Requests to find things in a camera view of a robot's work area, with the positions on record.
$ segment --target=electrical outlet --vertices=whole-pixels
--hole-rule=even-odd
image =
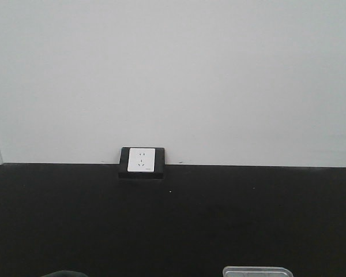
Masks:
[[[164,148],[122,147],[118,176],[123,179],[163,179]]]
[[[128,172],[154,172],[155,148],[130,148]]]

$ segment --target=white wall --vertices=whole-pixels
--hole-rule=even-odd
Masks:
[[[4,162],[346,166],[346,1],[0,1]]]

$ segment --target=black object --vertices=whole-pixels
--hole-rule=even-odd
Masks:
[[[42,277],[87,277],[87,275],[76,271],[61,270]]]
[[[154,172],[129,172],[128,160],[131,148],[148,148],[148,147],[123,147],[121,152],[121,160],[119,162],[119,177],[130,179],[163,179],[165,166],[164,148],[155,149],[155,165]]]
[[[0,277],[219,277],[226,265],[346,276],[346,169],[0,166]]]

